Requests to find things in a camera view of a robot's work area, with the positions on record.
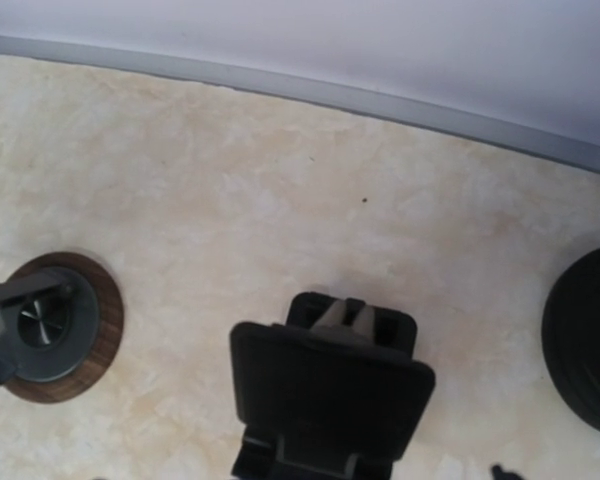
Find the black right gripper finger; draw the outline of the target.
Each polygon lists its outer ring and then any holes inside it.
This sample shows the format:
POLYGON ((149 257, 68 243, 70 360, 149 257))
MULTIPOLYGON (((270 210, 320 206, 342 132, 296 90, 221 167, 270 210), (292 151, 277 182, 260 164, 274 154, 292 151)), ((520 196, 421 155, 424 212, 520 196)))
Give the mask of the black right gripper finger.
POLYGON ((493 480, 518 480, 518 474, 504 469, 501 465, 493 465, 490 469, 493 480))

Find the black round-base pole stand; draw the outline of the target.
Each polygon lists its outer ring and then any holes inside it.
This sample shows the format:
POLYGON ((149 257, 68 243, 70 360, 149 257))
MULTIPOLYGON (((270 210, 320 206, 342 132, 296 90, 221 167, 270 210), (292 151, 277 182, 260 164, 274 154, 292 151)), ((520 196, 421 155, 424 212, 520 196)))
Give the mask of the black round-base pole stand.
POLYGON ((551 288, 541 341, 559 395, 600 431, 600 248, 568 267, 551 288))

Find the black folding phone stand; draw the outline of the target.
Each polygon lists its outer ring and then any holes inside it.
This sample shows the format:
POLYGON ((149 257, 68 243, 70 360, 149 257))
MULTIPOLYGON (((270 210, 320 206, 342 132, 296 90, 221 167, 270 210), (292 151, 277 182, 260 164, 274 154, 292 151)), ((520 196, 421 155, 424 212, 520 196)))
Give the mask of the black folding phone stand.
POLYGON ((359 299, 296 295, 282 324, 229 335, 245 431, 237 479, 387 479, 436 384, 408 314, 359 299))

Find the brown-base plate phone stand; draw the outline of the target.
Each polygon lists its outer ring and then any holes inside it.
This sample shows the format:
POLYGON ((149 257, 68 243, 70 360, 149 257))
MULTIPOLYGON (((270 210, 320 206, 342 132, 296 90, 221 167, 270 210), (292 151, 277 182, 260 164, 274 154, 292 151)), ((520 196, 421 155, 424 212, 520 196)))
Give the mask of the brown-base plate phone stand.
POLYGON ((76 252, 52 252, 0 283, 0 386, 56 404, 85 393, 112 365, 125 311, 113 276, 76 252))

